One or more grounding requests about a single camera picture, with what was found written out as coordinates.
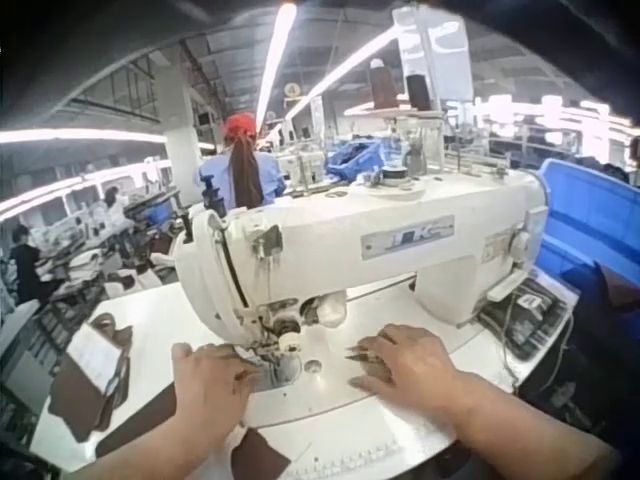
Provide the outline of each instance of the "sewing machine bed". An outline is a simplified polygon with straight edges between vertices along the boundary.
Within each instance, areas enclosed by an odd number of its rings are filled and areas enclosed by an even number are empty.
[[[577,297],[573,293],[544,278],[548,288],[562,295],[570,306],[575,305]],[[264,423],[269,426],[260,428],[260,432],[273,448],[292,460],[283,479],[301,476],[309,479],[389,478],[424,462],[454,441],[447,432],[417,415],[390,407],[375,397],[365,397],[346,383],[339,386],[346,378],[360,373],[357,364],[341,360],[346,346],[389,322],[421,324],[424,321],[424,311],[416,310],[409,301],[411,292],[407,282],[399,280],[402,279],[387,281],[386,284],[392,284],[389,288],[381,289],[385,282],[380,282],[352,289],[349,319],[337,329],[339,331],[309,332],[310,335],[329,335],[331,343],[327,348],[333,356],[313,348],[305,353],[300,377],[294,384],[309,389],[304,396],[302,390],[284,387],[259,394],[262,396],[259,404],[255,398],[252,401],[247,423],[266,419]],[[173,343],[188,342],[198,347],[220,342],[199,322],[179,283],[103,302],[94,314],[107,311],[115,316],[118,328],[133,326],[129,399],[114,412],[109,430],[94,432],[85,444],[75,443],[62,420],[48,413],[49,401],[46,402],[31,450],[64,470],[73,471],[90,462],[102,438],[172,382],[170,348]],[[427,321],[423,326],[443,338],[458,368],[478,373],[510,390],[511,380],[502,364],[502,349],[489,331],[479,325],[456,329],[435,320]],[[528,362],[508,355],[509,365],[520,381],[531,373],[552,342]],[[305,363],[317,358],[326,359],[325,363],[321,361],[321,369],[305,370]],[[293,407],[294,402],[300,407]],[[216,479],[230,478],[228,457],[222,462],[210,458],[194,478],[214,475]]]

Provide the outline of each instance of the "paper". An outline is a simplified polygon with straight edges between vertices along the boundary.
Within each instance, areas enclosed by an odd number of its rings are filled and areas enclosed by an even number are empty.
[[[122,350],[84,324],[73,336],[67,353],[100,393],[106,393],[109,382],[116,375]]]

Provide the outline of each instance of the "ceiling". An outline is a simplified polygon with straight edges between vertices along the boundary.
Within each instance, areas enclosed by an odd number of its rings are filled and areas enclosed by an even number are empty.
[[[216,116],[220,106],[225,110],[223,116],[255,111],[276,13],[275,7],[252,10],[222,27],[131,60],[62,105],[44,124],[159,132],[154,72],[176,61],[186,72],[196,111],[211,111]],[[391,24],[390,8],[300,7],[269,109],[280,116],[284,85],[295,82],[308,92],[328,71]],[[532,101],[544,94],[589,97],[513,41],[473,22],[467,22],[467,33],[476,95],[511,93]],[[377,56],[394,69],[401,84],[397,44],[392,42]],[[363,64],[334,85],[329,96],[366,99],[368,89],[367,66]]]

